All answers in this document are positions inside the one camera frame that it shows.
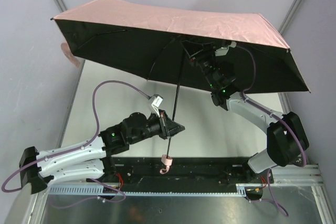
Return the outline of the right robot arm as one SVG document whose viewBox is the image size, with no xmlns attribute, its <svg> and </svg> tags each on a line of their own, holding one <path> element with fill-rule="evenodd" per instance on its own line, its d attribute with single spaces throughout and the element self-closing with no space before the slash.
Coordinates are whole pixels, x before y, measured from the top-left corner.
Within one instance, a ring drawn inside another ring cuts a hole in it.
<svg viewBox="0 0 336 224">
<path fill-rule="evenodd" d="M 267 146 L 247 161 L 248 170 L 259 174 L 273 167 L 294 164 L 298 157 L 302 159 L 300 167 L 307 165 L 309 142 L 300 117 L 293 112 L 282 114 L 272 110 L 246 95 L 254 86 L 257 74 L 255 57 L 250 49 L 235 41 L 221 47 L 214 43 L 200 44 L 188 40 L 181 44 L 190 64 L 198 66 L 208 82 L 213 104 L 242 116 L 266 134 Z M 230 48 L 244 50 L 252 61 L 251 83 L 242 90 L 233 84 L 236 79 L 233 68 L 220 67 L 217 61 L 217 57 L 226 55 Z"/>
</svg>

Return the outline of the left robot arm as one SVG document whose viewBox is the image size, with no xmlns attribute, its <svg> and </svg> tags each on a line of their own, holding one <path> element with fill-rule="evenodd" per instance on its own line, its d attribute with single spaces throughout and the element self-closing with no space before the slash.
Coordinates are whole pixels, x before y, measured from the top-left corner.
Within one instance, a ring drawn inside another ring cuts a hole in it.
<svg viewBox="0 0 336 224">
<path fill-rule="evenodd" d="M 171 120 L 164 110 L 149 117 L 135 112 L 93 140 L 48 151 L 32 146 L 24 150 L 19 162 L 20 184 L 30 184 L 31 193 L 35 194 L 55 182 L 93 178 L 109 181 L 117 173 L 113 155 L 148 138 L 159 136 L 165 140 L 183 130 L 185 127 Z"/>
</svg>

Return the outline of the pink folding umbrella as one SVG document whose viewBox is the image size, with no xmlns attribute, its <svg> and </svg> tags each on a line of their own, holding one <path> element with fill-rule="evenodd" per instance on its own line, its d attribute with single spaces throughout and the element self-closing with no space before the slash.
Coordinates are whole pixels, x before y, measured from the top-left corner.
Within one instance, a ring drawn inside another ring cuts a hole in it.
<svg viewBox="0 0 336 224">
<path fill-rule="evenodd" d="M 200 44 L 235 41 L 251 50 L 256 80 L 246 92 L 306 92 L 308 87 L 282 35 L 262 15 L 215 13 L 95 0 L 53 17 L 73 56 L 161 83 L 211 93 L 198 66 L 189 64 L 182 41 Z M 249 86 L 253 75 L 247 52 L 231 48 L 217 57 L 234 70 L 234 86 Z"/>
</svg>

